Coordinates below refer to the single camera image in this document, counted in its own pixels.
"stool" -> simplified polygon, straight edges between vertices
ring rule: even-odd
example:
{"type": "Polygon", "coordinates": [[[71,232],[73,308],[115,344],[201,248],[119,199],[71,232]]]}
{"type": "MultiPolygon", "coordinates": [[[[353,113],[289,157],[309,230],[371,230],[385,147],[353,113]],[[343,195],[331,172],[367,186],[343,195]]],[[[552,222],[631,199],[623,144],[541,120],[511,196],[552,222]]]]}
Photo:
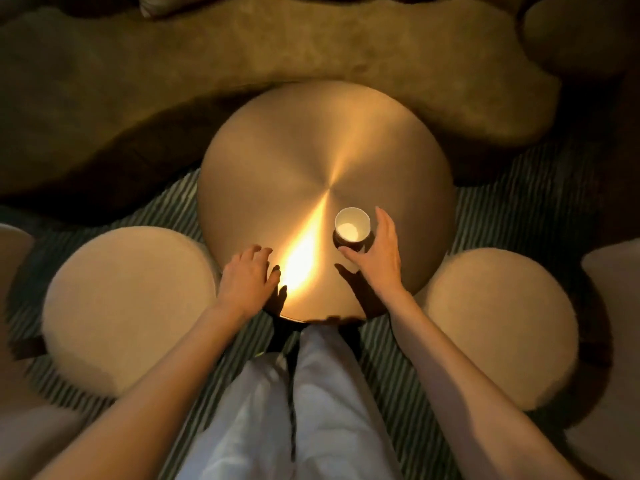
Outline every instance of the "stool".
{"type": "Polygon", "coordinates": [[[42,331],[60,375],[119,396],[214,303],[204,248],[158,227],[125,227],[87,242],[56,273],[42,331]]]}
{"type": "Polygon", "coordinates": [[[571,376],[578,325],[560,284],[535,261],[484,248],[447,259],[419,303],[518,407],[537,408],[571,376]]]}

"pant leg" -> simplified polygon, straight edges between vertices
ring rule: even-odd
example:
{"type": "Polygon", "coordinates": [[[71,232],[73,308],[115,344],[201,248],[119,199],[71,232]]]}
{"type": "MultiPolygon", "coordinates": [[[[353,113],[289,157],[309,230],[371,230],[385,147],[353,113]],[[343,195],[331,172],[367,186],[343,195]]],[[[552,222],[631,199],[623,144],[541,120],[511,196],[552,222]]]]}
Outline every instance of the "pant leg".
{"type": "Polygon", "coordinates": [[[402,478],[371,390],[335,327],[302,332],[293,401],[299,480],[402,478]]]}
{"type": "Polygon", "coordinates": [[[195,441],[177,480],[289,480],[287,365],[276,353],[247,362],[195,441]]]}

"cup rim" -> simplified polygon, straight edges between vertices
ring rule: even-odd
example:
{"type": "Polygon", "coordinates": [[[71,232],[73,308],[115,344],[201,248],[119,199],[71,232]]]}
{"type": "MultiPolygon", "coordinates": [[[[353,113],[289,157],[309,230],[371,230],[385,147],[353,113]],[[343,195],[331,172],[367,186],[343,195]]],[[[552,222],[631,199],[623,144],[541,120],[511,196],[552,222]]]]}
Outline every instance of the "cup rim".
{"type": "Polygon", "coordinates": [[[345,240],[346,242],[350,242],[352,244],[355,244],[357,242],[362,242],[371,233],[371,217],[369,217],[369,214],[366,213],[363,209],[361,209],[359,207],[345,207],[343,209],[340,209],[340,211],[335,215],[335,218],[333,220],[333,229],[335,230],[335,233],[337,234],[337,236],[340,239],[345,240]],[[352,210],[352,209],[359,210],[361,213],[363,213],[367,217],[367,222],[369,223],[369,233],[367,233],[366,236],[364,236],[362,239],[358,239],[357,241],[352,241],[350,239],[347,239],[346,237],[341,236],[340,233],[338,232],[338,224],[337,224],[338,223],[338,217],[340,217],[340,214],[343,213],[345,210],[352,210]]]}

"cup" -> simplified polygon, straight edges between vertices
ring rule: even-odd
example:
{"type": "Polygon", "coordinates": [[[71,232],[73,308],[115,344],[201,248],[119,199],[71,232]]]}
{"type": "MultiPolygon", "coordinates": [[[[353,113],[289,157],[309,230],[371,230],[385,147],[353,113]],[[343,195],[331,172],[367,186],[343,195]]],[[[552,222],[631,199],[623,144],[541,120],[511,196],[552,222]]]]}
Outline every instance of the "cup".
{"type": "Polygon", "coordinates": [[[344,246],[361,244],[370,233],[371,219],[363,209],[347,207],[335,217],[336,241],[344,246]]]}

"person's right arm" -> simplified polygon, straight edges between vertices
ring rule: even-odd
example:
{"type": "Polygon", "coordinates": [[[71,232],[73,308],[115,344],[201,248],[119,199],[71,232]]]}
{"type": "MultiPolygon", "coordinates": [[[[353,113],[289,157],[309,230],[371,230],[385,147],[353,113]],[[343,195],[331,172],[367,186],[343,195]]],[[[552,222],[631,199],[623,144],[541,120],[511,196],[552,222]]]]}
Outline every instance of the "person's right arm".
{"type": "Polygon", "coordinates": [[[371,249],[340,248],[357,264],[391,315],[398,345],[417,371],[467,480],[578,480],[581,476],[532,421],[422,312],[400,279],[396,229],[376,209],[371,249]]]}

